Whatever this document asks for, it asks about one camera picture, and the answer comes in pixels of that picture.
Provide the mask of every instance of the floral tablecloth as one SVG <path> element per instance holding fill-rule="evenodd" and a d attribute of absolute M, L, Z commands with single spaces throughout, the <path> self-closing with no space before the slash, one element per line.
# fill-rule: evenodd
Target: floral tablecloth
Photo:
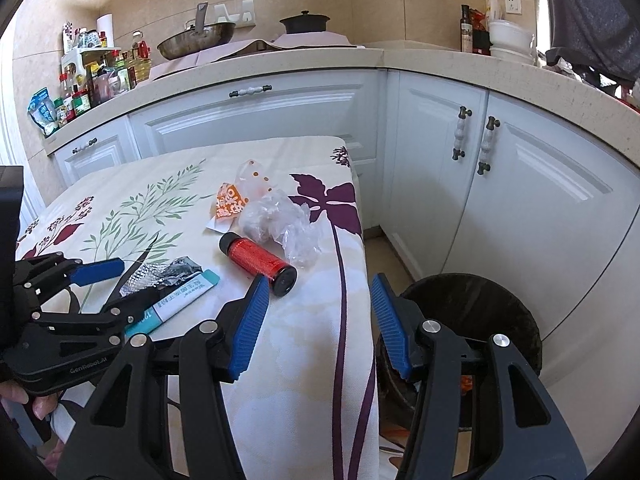
<path fill-rule="evenodd" d="M 259 161 L 297 203 L 308 203 L 321 232 L 321 255 L 293 290 L 274 298 L 249 369 L 224 384 L 242 466 L 251 479 L 377 479 L 378 407 L 370 299 L 350 162 L 337 137 L 295 137 L 195 148 L 90 174 L 66 190 L 20 238 L 17 257 L 63 251 L 92 262 L 119 257 L 167 262 L 189 256 L 221 281 L 152 333 L 184 334 L 244 296 L 251 278 L 205 229 L 215 194 L 238 167 Z M 45 310 L 98 312 L 109 280 L 73 285 Z M 92 387 L 82 395 L 89 395 Z M 170 397 L 179 403 L 177 381 Z M 73 419 L 72 396 L 54 412 Z M 179 418 L 172 428 L 179 432 Z M 184 468 L 178 450 L 176 469 Z"/>

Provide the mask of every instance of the metal screw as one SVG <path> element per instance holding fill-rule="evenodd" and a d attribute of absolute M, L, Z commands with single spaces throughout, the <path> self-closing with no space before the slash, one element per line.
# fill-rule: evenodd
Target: metal screw
<path fill-rule="evenodd" d="M 494 343 L 496 343 L 498 346 L 509 346 L 509 343 L 511 341 L 509 341 L 509 338 L 507 336 L 505 336 L 504 334 L 496 334 L 494 335 Z"/>
<path fill-rule="evenodd" d="M 211 334 L 218 329 L 218 324 L 215 321 L 209 320 L 200 324 L 200 331 L 203 334 Z"/>
<path fill-rule="evenodd" d="M 440 324 L 434 319 L 428 319 L 422 324 L 422 329 L 425 332 L 436 333 L 439 332 L 441 328 Z"/>
<path fill-rule="evenodd" d="M 144 334 L 136 334 L 135 336 L 133 336 L 129 342 L 131 343 L 131 346 L 135 346 L 136 348 L 141 347 L 144 343 L 146 343 L 146 335 Z"/>

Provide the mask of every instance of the drawer handle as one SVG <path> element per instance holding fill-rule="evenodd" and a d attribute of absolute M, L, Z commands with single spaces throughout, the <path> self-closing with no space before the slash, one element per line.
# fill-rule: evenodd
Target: drawer handle
<path fill-rule="evenodd" d="M 260 92 L 267 92 L 269 90 L 273 90 L 273 86 L 249 86 L 249 88 L 243 88 L 242 90 L 234 90 L 233 92 L 229 92 L 229 97 L 241 97 L 243 95 L 259 94 Z"/>
<path fill-rule="evenodd" d="M 90 148 L 96 142 L 98 142 L 98 137 L 94 137 L 88 143 L 86 143 L 86 144 L 84 144 L 82 146 L 78 146 L 77 148 L 74 148 L 74 150 L 71 153 L 73 153 L 75 155 L 76 153 L 84 152 L 84 150 L 86 150 L 87 148 Z"/>
<path fill-rule="evenodd" d="M 491 171 L 489 157 L 491 150 L 494 148 L 495 129 L 500 127 L 500 121 L 493 116 L 489 116 L 484 134 L 482 134 L 482 143 L 480 144 L 480 156 L 478 157 L 478 175 L 484 174 L 485 171 Z"/>
<path fill-rule="evenodd" d="M 453 160 L 458 160 L 459 156 L 465 156 L 465 152 L 462 150 L 462 146 L 465 143 L 465 119 L 467 117 L 471 117 L 473 112 L 468 110 L 466 107 L 460 107 L 460 113 L 458 114 L 458 124 L 456 125 L 456 133 L 454 137 L 456 140 L 453 141 Z"/>

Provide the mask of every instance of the electrical outlet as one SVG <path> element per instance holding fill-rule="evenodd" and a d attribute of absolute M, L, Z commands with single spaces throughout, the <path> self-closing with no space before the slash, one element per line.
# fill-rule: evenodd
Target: electrical outlet
<path fill-rule="evenodd" d="M 504 0 L 504 10 L 507 14 L 522 14 L 522 1 Z"/>

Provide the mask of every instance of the stacked bowls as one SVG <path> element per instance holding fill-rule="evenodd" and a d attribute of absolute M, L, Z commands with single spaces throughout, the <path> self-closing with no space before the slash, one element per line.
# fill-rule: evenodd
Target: stacked bowls
<path fill-rule="evenodd" d="M 500 59 L 533 64 L 533 33 L 507 20 L 489 22 L 491 55 Z"/>

